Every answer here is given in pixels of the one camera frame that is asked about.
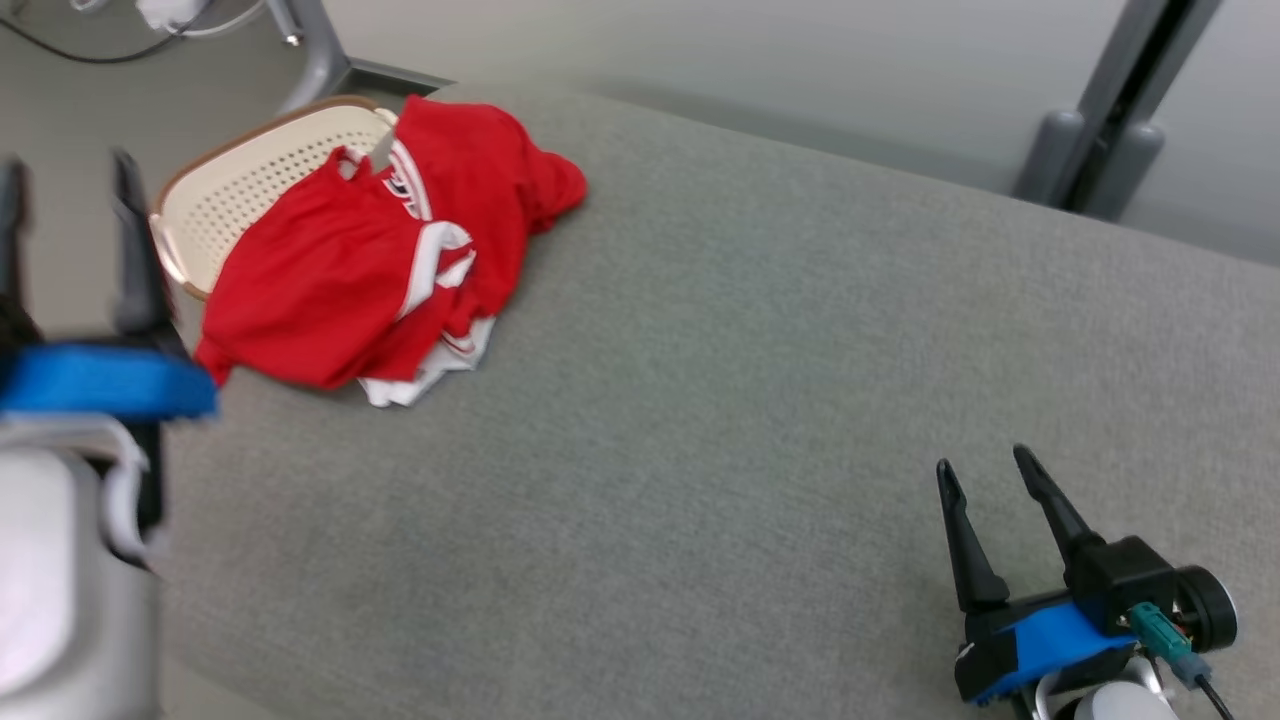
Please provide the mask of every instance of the laundry basket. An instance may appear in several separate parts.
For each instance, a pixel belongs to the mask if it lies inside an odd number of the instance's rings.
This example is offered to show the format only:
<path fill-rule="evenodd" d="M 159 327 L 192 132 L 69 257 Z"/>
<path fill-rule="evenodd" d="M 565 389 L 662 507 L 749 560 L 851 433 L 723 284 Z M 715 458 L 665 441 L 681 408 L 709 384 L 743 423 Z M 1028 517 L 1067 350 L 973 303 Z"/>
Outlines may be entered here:
<path fill-rule="evenodd" d="M 393 127 L 396 114 L 371 100 L 330 97 L 196 160 L 169 181 L 150 218 L 165 272 L 205 300 L 236 242 L 285 190 L 334 147 L 372 152 Z"/>

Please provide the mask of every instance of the green connector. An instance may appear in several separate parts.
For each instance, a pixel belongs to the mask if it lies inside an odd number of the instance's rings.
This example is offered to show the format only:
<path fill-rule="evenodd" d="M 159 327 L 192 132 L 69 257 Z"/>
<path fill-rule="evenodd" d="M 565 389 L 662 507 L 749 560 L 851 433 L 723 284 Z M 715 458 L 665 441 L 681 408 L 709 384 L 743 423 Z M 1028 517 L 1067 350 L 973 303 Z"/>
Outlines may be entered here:
<path fill-rule="evenodd" d="M 1212 670 L 1192 650 L 1192 641 L 1155 605 L 1142 602 L 1129 609 L 1129 628 L 1147 650 L 1169 664 L 1187 689 L 1196 689 L 1201 675 L 1210 679 Z"/>

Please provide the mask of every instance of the gray chair leg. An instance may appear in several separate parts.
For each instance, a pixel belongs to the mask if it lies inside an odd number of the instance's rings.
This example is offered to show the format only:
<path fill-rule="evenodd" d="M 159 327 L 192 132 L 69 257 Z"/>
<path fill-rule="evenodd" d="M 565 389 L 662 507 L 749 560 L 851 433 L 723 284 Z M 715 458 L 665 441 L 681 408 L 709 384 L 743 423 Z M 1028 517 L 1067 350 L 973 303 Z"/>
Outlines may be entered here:
<path fill-rule="evenodd" d="M 329 22 L 320 0 L 293 0 L 297 24 L 306 33 L 307 64 L 302 69 L 298 85 L 280 106 L 280 114 L 291 113 L 310 105 L 332 94 L 351 68 L 347 54 L 342 50 L 338 33 Z"/>

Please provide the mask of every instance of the power adapter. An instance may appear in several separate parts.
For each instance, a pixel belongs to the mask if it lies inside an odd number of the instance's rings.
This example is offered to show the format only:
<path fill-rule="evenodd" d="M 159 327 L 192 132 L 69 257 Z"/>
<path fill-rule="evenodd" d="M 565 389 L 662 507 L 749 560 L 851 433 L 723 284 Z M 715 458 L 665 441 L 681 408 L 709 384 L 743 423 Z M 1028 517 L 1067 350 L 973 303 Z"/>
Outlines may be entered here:
<path fill-rule="evenodd" d="M 202 8 L 201 0 L 137 0 L 138 12 L 152 29 L 189 23 Z"/>

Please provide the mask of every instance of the white cable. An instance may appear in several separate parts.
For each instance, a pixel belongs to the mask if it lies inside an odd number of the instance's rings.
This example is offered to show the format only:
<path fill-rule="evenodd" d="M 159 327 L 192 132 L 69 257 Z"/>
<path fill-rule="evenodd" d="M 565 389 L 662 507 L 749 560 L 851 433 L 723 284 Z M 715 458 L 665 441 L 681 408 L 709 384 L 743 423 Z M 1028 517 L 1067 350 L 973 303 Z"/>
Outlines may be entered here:
<path fill-rule="evenodd" d="M 182 37 L 215 37 L 223 33 L 232 32 L 233 29 L 237 29 L 241 26 L 253 22 L 259 15 L 262 14 L 262 10 L 265 9 L 266 9 L 266 0 L 257 0 L 257 3 L 253 3 L 252 8 L 244 10 L 239 15 L 227 20 L 225 23 L 218 27 L 210 27 L 204 29 L 188 29 L 186 32 L 180 32 L 182 29 L 180 27 L 166 24 L 164 26 L 164 29 L 169 35 L 182 35 Z"/>

